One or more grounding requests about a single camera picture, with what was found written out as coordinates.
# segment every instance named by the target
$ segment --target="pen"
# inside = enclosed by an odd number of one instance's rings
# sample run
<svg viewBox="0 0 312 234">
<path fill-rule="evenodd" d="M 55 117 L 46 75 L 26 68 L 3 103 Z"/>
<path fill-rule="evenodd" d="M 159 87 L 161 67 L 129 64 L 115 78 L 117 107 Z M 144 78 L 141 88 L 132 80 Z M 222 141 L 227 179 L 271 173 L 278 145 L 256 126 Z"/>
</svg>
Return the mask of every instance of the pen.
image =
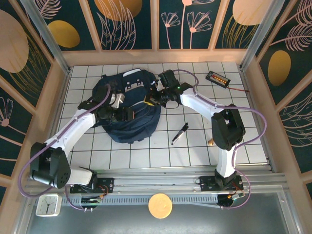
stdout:
<svg viewBox="0 0 312 234">
<path fill-rule="evenodd" d="M 174 137 L 174 139 L 172 140 L 171 145 L 175 144 L 176 141 L 183 135 L 183 133 L 185 133 L 185 131 L 189 128 L 188 126 L 189 123 L 186 123 L 181 130 L 177 133 L 177 135 Z"/>
</svg>

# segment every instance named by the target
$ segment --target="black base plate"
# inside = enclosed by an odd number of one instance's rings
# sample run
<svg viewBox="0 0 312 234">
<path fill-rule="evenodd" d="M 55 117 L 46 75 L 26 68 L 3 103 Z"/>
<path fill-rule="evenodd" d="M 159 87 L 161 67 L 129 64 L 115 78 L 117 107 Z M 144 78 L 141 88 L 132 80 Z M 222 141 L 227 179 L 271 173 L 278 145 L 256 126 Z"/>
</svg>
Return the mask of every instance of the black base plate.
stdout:
<svg viewBox="0 0 312 234">
<path fill-rule="evenodd" d="M 111 194 L 114 188 L 114 178 L 97 178 L 97 188 L 89 192 L 83 190 L 80 185 L 75 184 L 73 187 L 70 188 L 70 193 L 71 194 L 90 194 L 90 193 L 102 194 L 103 191 L 98 186 L 102 186 L 105 189 L 105 191 L 107 187 L 109 189 L 108 193 Z"/>
<path fill-rule="evenodd" d="M 221 189 L 219 185 L 215 182 L 215 176 L 201 176 L 199 178 L 200 189 L 202 192 L 206 191 L 235 191 L 236 188 L 232 185 L 234 183 L 239 189 L 244 190 L 242 183 L 242 178 L 237 175 L 235 179 L 231 182 L 231 185 L 227 188 Z"/>
</svg>

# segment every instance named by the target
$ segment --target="round cracker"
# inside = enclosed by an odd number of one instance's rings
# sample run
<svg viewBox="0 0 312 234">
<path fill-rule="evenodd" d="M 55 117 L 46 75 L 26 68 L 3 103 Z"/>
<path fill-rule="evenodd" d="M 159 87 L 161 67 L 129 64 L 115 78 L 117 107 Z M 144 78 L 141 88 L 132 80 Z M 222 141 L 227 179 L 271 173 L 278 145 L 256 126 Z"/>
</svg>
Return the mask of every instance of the round cracker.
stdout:
<svg viewBox="0 0 312 234">
<path fill-rule="evenodd" d="M 165 194 L 155 194 L 148 203 L 148 209 L 155 218 L 166 218 L 172 210 L 172 201 Z"/>
</svg>

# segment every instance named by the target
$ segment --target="analog clock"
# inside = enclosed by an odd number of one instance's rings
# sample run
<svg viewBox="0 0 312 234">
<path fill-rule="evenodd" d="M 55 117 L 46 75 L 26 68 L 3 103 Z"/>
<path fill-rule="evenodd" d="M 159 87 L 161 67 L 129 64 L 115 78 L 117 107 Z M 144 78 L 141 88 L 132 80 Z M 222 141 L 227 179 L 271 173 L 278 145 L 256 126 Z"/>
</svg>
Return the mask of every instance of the analog clock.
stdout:
<svg viewBox="0 0 312 234">
<path fill-rule="evenodd" d="M 36 215 L 41 217 L 59 215 L 62 197 L 58 194 L 44 194 L 39 197 Z"/>
</svg>

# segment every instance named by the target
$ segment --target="wallpaper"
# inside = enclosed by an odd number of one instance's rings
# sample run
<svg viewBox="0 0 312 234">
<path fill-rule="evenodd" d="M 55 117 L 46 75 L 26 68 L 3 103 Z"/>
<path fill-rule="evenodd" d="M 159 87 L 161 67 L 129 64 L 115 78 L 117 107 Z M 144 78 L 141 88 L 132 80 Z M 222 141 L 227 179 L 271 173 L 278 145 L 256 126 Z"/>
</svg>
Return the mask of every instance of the wallpaper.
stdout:
<svg viewBox="0 0 312 234">
<path fill-rule="evenodd" d="M 0 2 L 0 77 L 36 106 L 51 67 L 14 8 Z"/>
<path fill-rule="evenodd" d="M 260 61 L 275 104 L 312 69 L 312 0 L 298 0 Z"/>
<path fill-rule="evenodd" d="M 216 49 L 247 49 L 272 0 L 230 0 Z"/>
<path fill-rule="evenodd" d="M 54 58 L 54 56 L 53 56 L 51 50 L 49 49 L 48 45 L 47 45 L 47 44 L 45 43 L 45 41 L 43 40 L 43 38 L 42 38 L 42 36 L 40 35 L 40 33 L 39 33 L 37 27 L 34 25 L 33 21 L 30 19 L 29 15 L 27 14 L 27 12 L 26 12 L 26 10 L 25 10 L 23 4 L 20 2 L 20 0 L 17 0 L 17 2 L 18 2 L 18 4 L 19 4 L 19 6 L 21 7 L 21 9 L 23 10 L 24 14 L 27 16 L 28 21 L 31 23 L 31 25 L 33 26 L 34 30 L 37 32 L 37 34 L 38 34 L 38 36 L 40 37 L 41 41 L 43 42 L 45 48 L 47 48 L 47 50 L 49 51 L 51 57 Z"/>
<path fill-rule="evenodd" d="M 312 199 L 312 183 L 307 184 L 307 189 L 308 189 L 309 195 Z"/>
<path fill-rule="evenodd" d="M 282 14 L 284 13 L 285 8 L 287 7 L 288 3 L 290 0 L 285 0 L 284 4 L 282 6 L 282 8 L 280 9 L 280 11 L 277 13 L 277 16 L 272 24 L 272 26 L 270 27 L 269 31 L 267 32 L 265 38 L 263 39 L 262 43 L 260 44 L 257 52 L 255 53 L 256 56 L 259 55 L 259 53 L 261 52 L 264 44 L 267 42 L 267 38 L 271 35 L 271 32 L 273 31 L 273 29 L 275 28 L 277 22 L 279 21 L 279 19 L 281 18 Z"/>
<path fill-rule="evenodd" d="M 95 50 L 78 0 L 33 0 L 62 51 Z"/>
<path fill-rule="evenodd" d="M 312 83 L 279 112 L 301 173 L 312 170 Z"/>
<path fill-rule="evenodd" d="M 151 49 L 150 0 L 88 0 L 103 50 Z"/>
<path fill-rule="evenodd" d="M 11 176 L 32 115 L 0 88 L 0 174 Z"/>
<path fill-rule="evenodd" d="M 207 49 L 221 0 L 160 0 L 159 48 Z"/>
<path fill-rule="evenodd" d="M 0 186 L 0 206 L 1 206 L 4 194 L 5 194 L 5 190 L 6 190 L 5 187 Z"/>
</svg>

